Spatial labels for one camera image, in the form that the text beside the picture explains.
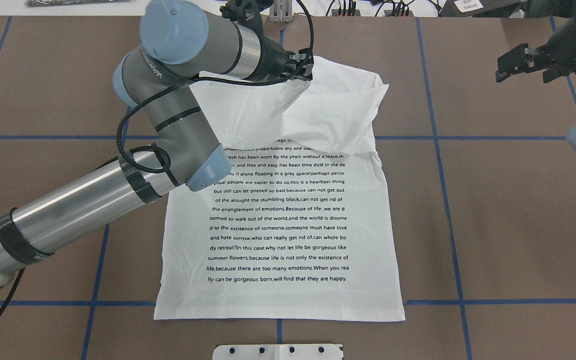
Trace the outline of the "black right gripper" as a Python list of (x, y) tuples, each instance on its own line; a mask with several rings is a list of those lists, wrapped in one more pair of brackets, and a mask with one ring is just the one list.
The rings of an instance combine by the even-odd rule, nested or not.
[(576, 73), (576, 44), (562, 42), (545, 44), (536, 50), (521, 43), (497, 59), (495, 80), (503, 81), (521, 73), (544, 71), (544, 76), (568, 76)]

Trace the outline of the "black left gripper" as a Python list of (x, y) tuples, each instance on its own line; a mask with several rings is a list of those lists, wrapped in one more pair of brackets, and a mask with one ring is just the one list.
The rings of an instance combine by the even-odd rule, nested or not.
[(314, 57), (311, 47), (297, 53), (285, 50), (281, 45), (265, 45), (260, 65), (261, 82), (278, 84), (287, 80), (311, 81)]

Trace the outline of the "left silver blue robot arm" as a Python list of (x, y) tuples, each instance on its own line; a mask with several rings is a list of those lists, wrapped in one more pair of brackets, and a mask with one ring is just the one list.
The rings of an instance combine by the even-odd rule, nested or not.
[(113, 86), (131, 107), (116, 132), (118, 155), (90, 174), (0, 215), (0, 289), (89, 232), (185, 185), (201, 191), (231, 171), (191, 91), (203, 81), (258, 87), (310, 81), (313, 45), (285, 50), (264, 34), (270, 0), (230, 0), (215, 15), (185, 0), (152, 0), (140, 43)]

